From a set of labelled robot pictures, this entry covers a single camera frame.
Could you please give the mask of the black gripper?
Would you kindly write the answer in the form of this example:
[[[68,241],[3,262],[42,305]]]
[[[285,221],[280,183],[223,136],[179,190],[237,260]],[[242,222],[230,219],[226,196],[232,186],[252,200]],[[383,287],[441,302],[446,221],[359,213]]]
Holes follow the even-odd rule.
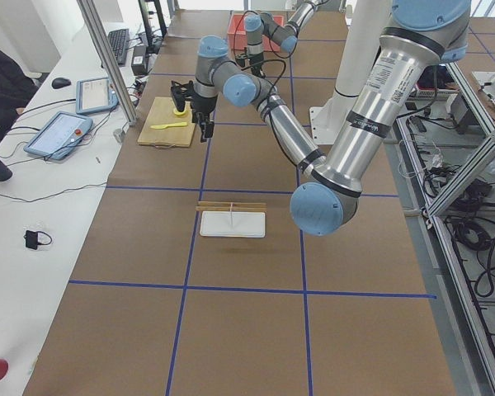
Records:
[[[241,68],[248,65],[252,74],[264,74],[262,69],[264,51],[253,53],[249,47],[245,47],[241,54],[235,56],[235,61]]]
[[[217,91],[198,81],[187,83],[171,81],[171,98],[177,111],[183,111],[186,102],[191,103],[192,122],[200,127],[200,142],[205,143],[214,133],[214,122],[210,118],[215,110],[218,98]]]

